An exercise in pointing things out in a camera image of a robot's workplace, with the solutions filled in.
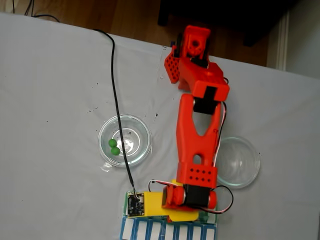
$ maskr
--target green ball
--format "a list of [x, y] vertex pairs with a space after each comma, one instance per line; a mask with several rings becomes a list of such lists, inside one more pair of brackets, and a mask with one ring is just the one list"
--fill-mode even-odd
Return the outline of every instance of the green ball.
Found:
[[111, 148], [114, 148], [114, 147], [117, 146], [117, 141], [116, 141], [115, 139], [110, 139], [110, 140], [108, 141], [108, 144], [109, 144], [109, 146], [110, 146]]
[[118, 147], [113, 147], [113, 148], [111, 148], [111, 153], [113, 154], [113, 155], [119, 155], [120, 154], [120, 148], [118, 148]]

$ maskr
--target black cable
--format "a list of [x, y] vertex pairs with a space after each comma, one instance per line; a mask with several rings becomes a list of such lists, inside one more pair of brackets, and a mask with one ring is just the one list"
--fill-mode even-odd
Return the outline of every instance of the black cable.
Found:
[[225, 124], [225, 121], [226, 121], [226, 118], [227, 118], [227, 104], [223, 101], [222, 102], [223, 106], [224, 106], [224, 120], [223, 122], [221, 123], [221, 127], [220, 127], [220, 132], [219, 132], [219, 138], [218, 138], [218, 142], [221, 140], [221, 132], [222, 132], [222, 127], [224, 126]]
[[230, 190], [230, 188], [228, 188], [227, 186], [224, 186], [224, 185], [219, 185], [219, 186], [216, 186], [216, 188], [211, 189], [211, 191], [213, 191], [217, 188], [226, 188], [229, 191], [229, 193], [231, 194], [231, 197], [232, 197], [231, 203], [229, 204], [229, 206], [226, 209], [221, 210], [221, 211], [213, 211], [213, 210], [209, 210], [204, 207], [200, 207], [198, 209], [201, 209], [202, 211], [205, 211], [205, 212], [211, 213], [211, 214], [223, 214], [231, 208], [231, 206], [234, 204], [234, 195], [233, 195], [232, 191]]
[[115, 41], [114, 39], [106, 32], [100, 30], [100, 29], [93, 29], [94, 31], [97, 31], [99, 33], [102, 33], [104, 35], [106, 35], [112, 42], [112, 52], [111, 52], [111, 81], [112, 81], [112, 88], [113, 88], [113, 96], [114, 96], [114, 102], [115, 102], [115, 110], [116, 110], [116, 116], [118, 118], [118, 124], [119, 124], [119, 132], [120, 132], [120, 138], [121, 138], [121, 145], [122, 145], [122, 150], [123, 150], [123, 158], [124, 158], [124, 162], [125, 162], [125, 167], [126, 167], [126, 171], [128, 173], [128, 177], [130, 180], [130, 183], [133, 187], [133, 193], [134, 196], [137, 198], [137, 193], [136, 193], [136, 189], [135, 189], [135, 184], [134, 184], [134, 180], [131, 176], [131, 172], [130, 172], [130, 168], [129, 168], [129, 164], [128, 164], [128, 160], [127, 160], [127, 155], [126, 155], [126, 150], [125, 150], [125, 142], [124, 142], [124, 136], [122, 133], [122, 126], [121, 126], [121, 120], [120, 120], [120, 113], [119, 113], [119, 106], [118, 106], [118, 99], [117, 99], [117, 93], [116, 93], [116, 86], [115, 86], [115, 78], [114, 78], [114, 55], [115, 55]]
[[29, 9], [30, 9], [30, 7], [31, 7], [31, 3], [32, 3], [32, 0], [30, 0], [30, 2], [29, 2], [29, 4], [28, 4], [28, 7], [27, 7], [26, 10], [25, 10], [25, 13], [24, 13], [25, 16], [28, 16]]
[[229, 79], [226, 77], [223, 77], [223, 79], [226, 81], [226, 84], [229, 84]]
[[39, 18], [39, 17], [50, 17], [50, 18], [53, 18], [55, 19], [58, 23], [60, 23], [59, 19], [56, 18], [55, 16], [52, 16], [50, 14], [39, 14], [39, 15], [34, 15], [32, 16], [33, 18]]
[[32, 1], [31, 17], [34, 16], [34, 6], [35, 6], [35, 0]]

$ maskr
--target glass bowl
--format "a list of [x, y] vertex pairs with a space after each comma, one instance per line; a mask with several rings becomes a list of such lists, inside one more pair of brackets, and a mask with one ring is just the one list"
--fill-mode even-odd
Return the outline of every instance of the glass bowl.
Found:
[[[141, 163], [151, 149], [151, 132], [139, 118], [131, 115], [120, 115], [126, 158], [130, 166]], [[120, 149], [119, 155], [111, 153], [109, 140], [115, 139]], [[109, 119], [101, 128], [99, 136], [100, 153], [104, 160], [113, 166], [125, 167], [117, 116]]]
[[218, 181], [230, 188], [243, 188], [256, 178], [260, 158], [254, 146], [243, 137], [221, 140], [216, 158]]

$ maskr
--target white fabric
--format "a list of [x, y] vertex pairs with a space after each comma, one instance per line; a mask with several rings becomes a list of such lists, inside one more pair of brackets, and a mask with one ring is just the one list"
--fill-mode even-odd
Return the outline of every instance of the white fabric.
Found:
[[[120, 112], [152, 133], [152, 154], [132, 168], [145, 191], [150, 179], [176, 175], [182, 93], [163, 67], [170, 48], [114, 40]], [[131, 185], [124, 168], [101, 170], [98, 148], [101, 126], [116, 115], [111, 49], [99, 32], [0, 14], [0, 239], [119, 238]], [[315, 239], [320, 81], [211, 60], [230, 81], [223, 134], [247, 138], [261, 155], [256, 181], [234, 190], [232, 208], [219, 216], [218, 239]]]

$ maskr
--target wall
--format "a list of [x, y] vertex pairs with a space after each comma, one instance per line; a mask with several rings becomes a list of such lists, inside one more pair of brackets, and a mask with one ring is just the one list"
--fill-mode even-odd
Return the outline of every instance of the wall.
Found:
[[320, 79], [319, 0], [301, 0], [290, 10], [286, 71]]

